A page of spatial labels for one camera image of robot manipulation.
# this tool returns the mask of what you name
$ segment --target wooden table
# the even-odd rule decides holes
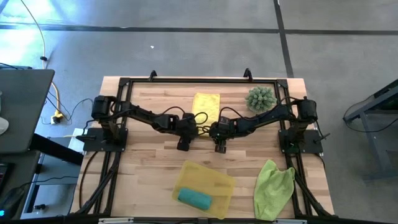
[[[116,96],[120,77],[104,77],[100,95]],[[304,80],[287,79],[289,93],[296,98],[306,95]],[[220,108],[230,106],[243,116],[253,116],[245,105],[244,97],[255,85],[246,83],[135,83],[132,100],[154,113],[161,113],[170,106],[180,106],[185,111],[192,110],[195,93],[219,93]],[[182,113],[179,110],[169,113]],[[235,118],[232,111],[224,110],[223,115]],[[149,125],[133,119],[127,120],[129,136],[126,151],[122,153],[112,216],[129,217],[204,217],[206,214],[172,200],[172,191],[184,161],[190,160],[236,179],[236,186],[229,205],[227,218],[254,218],[253,193],[257,175],[268,159],[272,159],[279,169],[286,169],[284,155],[280,152],[277,132],[278,122],[264,126],[255,133],[229,140],[226,154],[214,152],[214,142],[210,138],[198,138],[191,143],[188,152],[176,150],[178,136],[160,134]],[[92,153],[85,156],[81,174]],[[83,203],[91,196],[98,185],[104,153],[99,152],[88,168],[83,183]],[[302,155],[308,188],[325,210],[333,213],[328,184],[321,160],[311,154]],[[72,210],[78,210],[78,190]],[[101,209],[106,203],[108,188],[105,189]],[[298,190],[300,208],[304,205],[301,191]],[[293,205],[289,202],[279,215],[280,218],[293,218]]]

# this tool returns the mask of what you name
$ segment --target concrete floor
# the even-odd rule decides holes
[[[25,2],[46,24],[278,27],[272,0],[41,0],[36,6]],[[280,6],[286,29],[398,29],[396,1],[280,0]],[[19,1],[9,0],[0,22],[31,19]],[[81,99],[95,97],[105,75],[149,75],[155,69],[162,76],[240,77],[249,67],[255,77],[286,77],[279,34],[45,31],[44,35],[48,68],[55,70],[54,82],[69,110]],[[42,43],[35,27],[0,30],[0,39],[0,62],[40,68]],[[349,130],[341,118],[347,107],[398,77],[397,36],[288,35],[287,43],[294,77],[305,79],[308,96],[318,102],[321,128],[331,133],[323,146],[336,214],[396,222],[398,180],[362,181],[362,175],[377,171],[376,163],[365,135]],[[54,137],[71,134],[84,126],[90,109],[86,102],[76,109],[73,124],[39,123],[36,132]],[[44,122],[53,112],[47,103]],[[397,124],[388,130],[397,131]]]

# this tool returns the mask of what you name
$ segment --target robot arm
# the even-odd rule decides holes
[[[120,110],[110,115],[111,108],[115,104],[120,106]],[[154,130],[160,133],[180,136],[177,145],[178,150],[188,151],[191,140],[198,136],[194,114],[184,113],[182,119],[175,114],[155,114],[128,101],[117,103],[114,96],[97,96],[94,99],[91,116],[99,122],[103,128],[103,139],[109,143],[117,144],[120,141],[120,128],[114,121],[123,117],[149,124]]]
[[[214,122],[209,129],[209,136],[214,140],[215,151],[226,152],[226,140],[238,137],[245,137],[253,133],[257,128],[271,124],[276,121],[290,121],[291,127],[288,129],[289,143],[295,144],[304,141],[304,131],[309,124],[317,119],[317,104],[313,100],[304,97],[303,100],[294,100],[291,105],[297,105],[298,116],[296,117],[290,105],[276,105],[270,111],[256,115],[252,118],[229,119],[220,116],[218,122]]]

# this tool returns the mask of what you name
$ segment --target translucent plastic bin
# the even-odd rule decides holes
[[[208,210],[196,209],[224,219],[235,187],[235,180],[226,174],[185,161],[173,190],[174,200],[181,202],[178,200],[178,193],[183,187],[210,195],[212,197],[210,208]]]

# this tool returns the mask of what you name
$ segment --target green cloth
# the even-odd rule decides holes
[[[294,169],[280,171],[268,160],[261,169],[254,189],[254,213],[257,219],[273,221],[289,201],[294,190]]]

